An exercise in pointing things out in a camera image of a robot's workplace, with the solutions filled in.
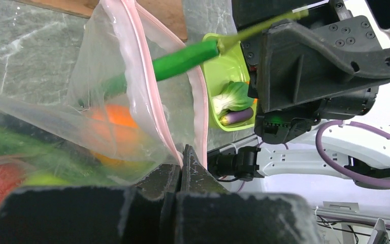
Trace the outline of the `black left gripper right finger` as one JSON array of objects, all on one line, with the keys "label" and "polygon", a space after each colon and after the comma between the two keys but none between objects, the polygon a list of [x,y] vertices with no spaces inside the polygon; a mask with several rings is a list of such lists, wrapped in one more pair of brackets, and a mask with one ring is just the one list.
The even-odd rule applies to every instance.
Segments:
[{"label": "black left gripper right finger", "polygon": [[289,193],[230,193],[183,152],[175,201],[176,243],[320,243],[307,201]]}]

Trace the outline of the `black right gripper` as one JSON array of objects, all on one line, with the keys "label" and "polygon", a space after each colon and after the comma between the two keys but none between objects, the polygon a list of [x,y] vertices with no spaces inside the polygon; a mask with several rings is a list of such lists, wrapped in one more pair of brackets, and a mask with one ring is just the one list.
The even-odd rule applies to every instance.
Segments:
[{"label": "black right gripper", "polygon": [[254,132],[268,144],[287,143],[322,119],[365,115],[390,83],[390,48],[344,1],[232,1],[232,15],[241,31],[301,6],[307,17],[286,18],[241,43],[257,98]]}]

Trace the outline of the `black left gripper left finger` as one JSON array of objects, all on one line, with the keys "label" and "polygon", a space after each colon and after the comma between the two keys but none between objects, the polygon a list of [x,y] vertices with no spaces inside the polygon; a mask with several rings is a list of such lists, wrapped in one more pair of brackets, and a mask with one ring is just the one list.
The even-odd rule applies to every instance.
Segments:
[{"label": "black left gripper left finger", "polygon": [[0,205],[0,243],[167,243],[181,169],[134,186],[26,186]]}]

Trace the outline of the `green orange mango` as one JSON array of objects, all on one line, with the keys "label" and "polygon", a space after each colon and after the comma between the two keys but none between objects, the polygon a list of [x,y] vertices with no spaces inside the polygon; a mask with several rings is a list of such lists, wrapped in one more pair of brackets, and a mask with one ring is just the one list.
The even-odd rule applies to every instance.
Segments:
[{"label": "green orange mango", "polygon": [[107,149],[116,144],[117,155],[130,158],[129,161],[110,158],[91,150],[102,165],[118,170],[138,170],[147,166],[148,162],[139,159],[139,153],[143,143],[148,141],[148,135],[132,118],[128,107],[106,104],[104,109],[90,108],[86,115],[92,131],[106,142]]}]

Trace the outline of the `green apple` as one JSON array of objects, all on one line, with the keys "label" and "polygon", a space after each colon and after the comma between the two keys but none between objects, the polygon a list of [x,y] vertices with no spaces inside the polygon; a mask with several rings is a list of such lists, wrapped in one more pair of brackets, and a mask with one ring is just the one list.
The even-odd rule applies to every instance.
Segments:
[{"label": "green apple", "polygon": [[48,173],[33,174],[22,183],[23,186],[67,186],[71,183]]}]

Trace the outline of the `clear zip top bag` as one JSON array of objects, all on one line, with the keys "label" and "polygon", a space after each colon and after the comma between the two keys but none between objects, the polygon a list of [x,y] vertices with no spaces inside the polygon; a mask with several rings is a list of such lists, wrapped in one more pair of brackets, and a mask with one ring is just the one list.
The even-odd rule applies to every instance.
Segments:
[{"label": "clear zip top bag", "polygon": [[[0,1],[0,126],[46,143],[59,143],[70,153],[104,168],[117,185],[138,182],[161,163],[178,165],[175,155],[191,144],[202,165],[207,153],[207,94],[200,68],[156,82],[153,59],[184,46],[167,27],[136,1],[101,1],[85,21],[53,11]],[[104,100],[101,82],[124,73],[125,93]],[[77,100],[93,89],[81,108]],[[91,154],[120,160],[116,144],[90,127],[86,113],[106,104],[128,107],[148,135],[140,149],[147,166],[136,170],[109,168]],[[22,158],[0,156],[36,172]]]}]

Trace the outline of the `green chili pepper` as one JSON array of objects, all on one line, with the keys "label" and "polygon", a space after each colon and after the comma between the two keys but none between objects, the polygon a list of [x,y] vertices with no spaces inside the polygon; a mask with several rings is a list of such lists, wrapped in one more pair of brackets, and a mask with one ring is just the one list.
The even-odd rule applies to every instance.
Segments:
[{"label": "green chili pepper", "polygon": [[[201,65],[220,55],[224,55],[239,42],[261,33],[275,22],[283,19],[299,20],[308,15],[308,9],[300,10],[298,12],[286,12],[261,23],[252,25],[239,31],[235,35],[221,36],[217,39],[191,44],[181,50],[157,58],[152,62],[156,81],[162,81],[181,75],[193,69],[195,66]],[[127,81],[124,73],[121,73],[101,82],[94,88],[102,90],[103,98],[106,101],[125,93]],[[88,101],[88,96],[90,97],[93,94],[93,91],[93,89],[90,89],[87,95],[82,96],[77,100],[77,104],[81,106],[81,108],[84,109],[87,108],[87,105],[91,105],[91,102]]]}]

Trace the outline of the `green cucumber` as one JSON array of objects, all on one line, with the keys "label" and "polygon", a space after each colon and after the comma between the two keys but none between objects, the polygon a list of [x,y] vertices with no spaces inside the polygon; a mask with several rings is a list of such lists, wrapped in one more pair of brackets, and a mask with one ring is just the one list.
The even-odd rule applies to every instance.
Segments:
[{"label": "green cucumber", "polygon": [[46,143],[0,126],[0,156],[22,158],[28,168],[47,172],[75,185],[116,185],[104,168],[64,150],[59,143]]}]

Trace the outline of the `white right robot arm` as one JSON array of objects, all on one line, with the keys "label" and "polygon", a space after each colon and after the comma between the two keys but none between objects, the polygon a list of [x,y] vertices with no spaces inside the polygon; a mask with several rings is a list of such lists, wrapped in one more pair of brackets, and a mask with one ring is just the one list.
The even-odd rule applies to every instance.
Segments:
[{"label": "white right robot arm", "polygon": [[[207,33],[230,34],[236,31],[232,20],[231,1],[182,1],[183,12],[188,29],[188,40],[199,41]],[[386,125],[390,118],[386,116],[386,106],[390,105],[390,84],[381,88],[380,102],[374,110],[358,121],[369,124]],[[208,132],[208,150],[237,149],[242,146],[255,145],[260,139],[255,138],[253,129],[235,132],[225,132],[212,128]],[[276,174],[265,178],[256,178],[245,184],[242,192],[291,192],[300,194],[307,199],[317,217],[333,221],[327,217],[344,218],[343,222],[333,225],[320,222],[321,243],[356,243],[349,224],[357,232],[359,243],[367,243],[372,228],[368,224],[379,218],[384,220],[390,238],[390,190],[369,190],[356,186],[350,179],[335,177],[339,173],[328,166],[315,152],[311,144],[287,143],[289,150],[283,145],[261,145],[258,159],[269,156],[269,153],[286,150],[284,166],[282,163],[267,164],[266,169],[276,172],[291,173]]]}]

